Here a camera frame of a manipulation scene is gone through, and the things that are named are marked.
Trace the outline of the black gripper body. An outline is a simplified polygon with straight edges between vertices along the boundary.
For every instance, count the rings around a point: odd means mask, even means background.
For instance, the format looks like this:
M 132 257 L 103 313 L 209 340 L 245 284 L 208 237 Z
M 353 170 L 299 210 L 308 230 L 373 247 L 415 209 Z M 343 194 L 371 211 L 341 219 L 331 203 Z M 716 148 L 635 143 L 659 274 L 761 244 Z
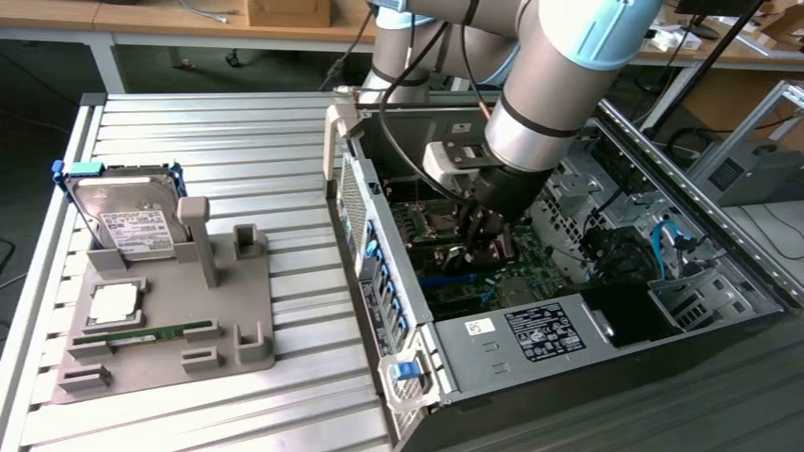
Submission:
M 480 169 L 473 181 L 473 198 L 507 221 L 520 219 L 547 184 L 553 171 L 520 171 L 508 166 Z

